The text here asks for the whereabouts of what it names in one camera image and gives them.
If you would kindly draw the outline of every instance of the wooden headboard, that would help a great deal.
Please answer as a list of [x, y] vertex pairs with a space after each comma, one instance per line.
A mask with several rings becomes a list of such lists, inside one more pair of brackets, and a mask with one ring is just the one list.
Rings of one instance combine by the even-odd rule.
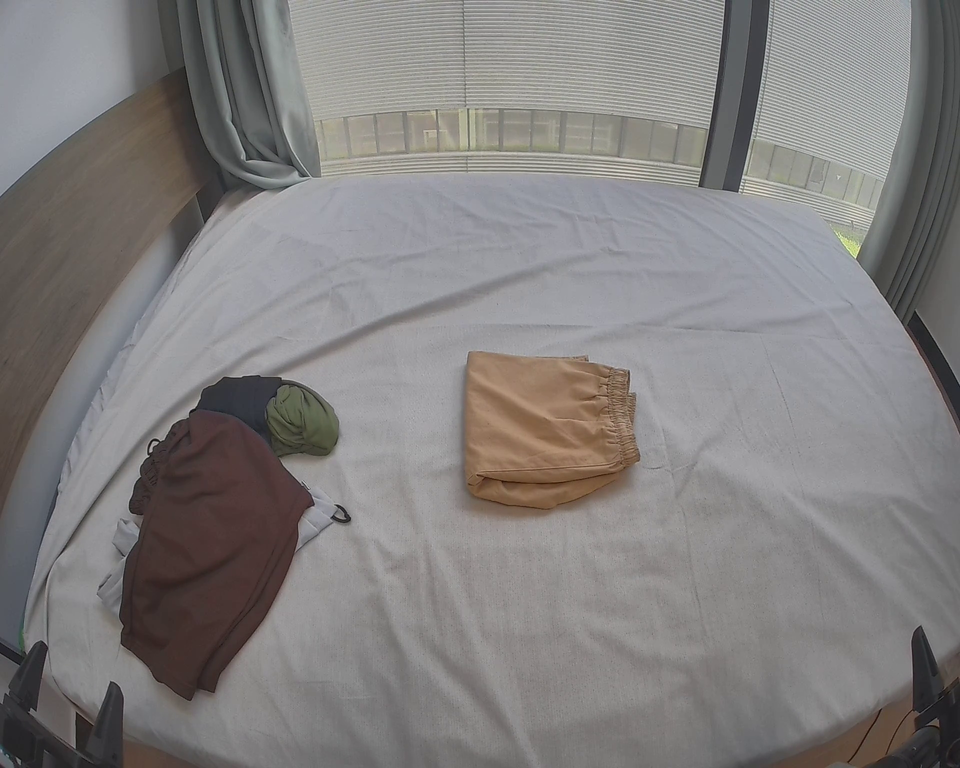
[[0, 509], [87, 328], [215, 171], [180, 69], [74, 133], [0, 197]]

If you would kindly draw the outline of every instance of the wire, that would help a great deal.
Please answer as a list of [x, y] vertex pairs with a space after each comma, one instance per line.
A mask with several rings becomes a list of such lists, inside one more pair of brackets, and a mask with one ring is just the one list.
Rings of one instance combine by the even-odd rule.
[[894, 739], [897, 738], [897, 734], [900, 732], [900, 729], [903, 727], [903, 724], [906, 722], [906, 719], [911, 714], [913, 714], [913, 709], [911, 709], [909, 712], [903, 715], [903, 719], [900, 720], [900, 724], [894, 729], [894, 734], [890, 737], [890, 743], [887, 744], [887, 751], [884, 753], [885, 755], [890, 754], [890, 748], [894, 745]]
[[872, 730], [874, 729], [874, 726], [876, 725], [876, 721], [880, 719], [880, 713], [881, 713], [881, 712], [883, 712], [882, 709], [878, 709], [878, 710], [877, 710], [877, 712], [876, 712], [876, 717], [874, 718], [874, 722], [871, 723], [871, 724], [870, 724], [870, 728], [868, 728], [868, 729], [864, 732], [863, 738], [860, 739], [860, 743], [856, 745], [856, 749], [853, 750], [853, 754], [850, 755], [850, 756], [847, 758], [846, 762], [850, 762], [851, 760], [853, 760], [853, 759], [856, 757], [856, 754], [860, 751], [860, 747], [863, 746], [863, 742], [866, 741], [866, 740], [867, 740], [867, 736], [870, 735], [870, 731], [872, 731]]

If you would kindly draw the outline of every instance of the beige folded pants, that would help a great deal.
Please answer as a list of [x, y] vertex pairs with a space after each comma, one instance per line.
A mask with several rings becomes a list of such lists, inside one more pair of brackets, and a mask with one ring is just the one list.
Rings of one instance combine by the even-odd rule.
[[464, 469], [469, 491], [551, 509], [639, 461], [630, 372], [586, 357], [467, 356]]

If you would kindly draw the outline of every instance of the olive green cloth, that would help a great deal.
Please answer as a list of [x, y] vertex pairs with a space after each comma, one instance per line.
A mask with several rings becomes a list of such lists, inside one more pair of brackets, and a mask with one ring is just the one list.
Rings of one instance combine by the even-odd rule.
[[267, 403], [267, 427], [277, 456], [325, 456], [340, 436], [340, 421], [330, 404], [295, 382], [281, 384]]

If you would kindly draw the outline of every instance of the green-gray curtain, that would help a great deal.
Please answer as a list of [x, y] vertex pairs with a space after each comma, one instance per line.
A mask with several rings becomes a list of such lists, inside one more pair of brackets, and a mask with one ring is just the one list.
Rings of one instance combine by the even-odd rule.
[[904, 323], [940, 256], [960, 194], [960, 9], [955, 0], [913, 0], [911, 6], [903, 125], [859, 255]]
[[286, 0], [177, 0], [197, 124], [228, 181], [264, 189], [320, 175]]

